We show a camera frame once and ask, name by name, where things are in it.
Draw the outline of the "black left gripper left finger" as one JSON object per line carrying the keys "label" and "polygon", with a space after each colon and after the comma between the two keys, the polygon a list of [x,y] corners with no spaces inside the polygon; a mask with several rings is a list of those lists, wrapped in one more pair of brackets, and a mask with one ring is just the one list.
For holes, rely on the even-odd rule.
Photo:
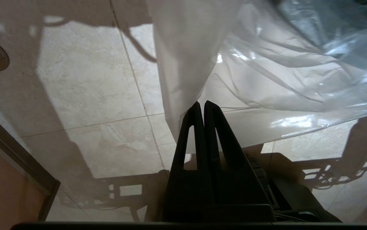
{"label": "black left gripper left finger", "polygon": [[[191,127],[195,132],[196,170],[184,168]],[[162,221],[201,222],[204,211],[213,204],[204,123],[200,104],[195,102],[182,122],[163,200]]]}

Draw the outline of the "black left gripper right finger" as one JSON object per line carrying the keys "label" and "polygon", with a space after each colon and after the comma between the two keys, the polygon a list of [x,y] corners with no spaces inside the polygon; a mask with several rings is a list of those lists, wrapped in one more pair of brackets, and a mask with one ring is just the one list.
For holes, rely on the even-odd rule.
{"label": "black left gripper right finger", "polygon": [[212,217],[224,222],[275,222],[270,200],[222,110],[204,106],[207,160],[212,179]]}

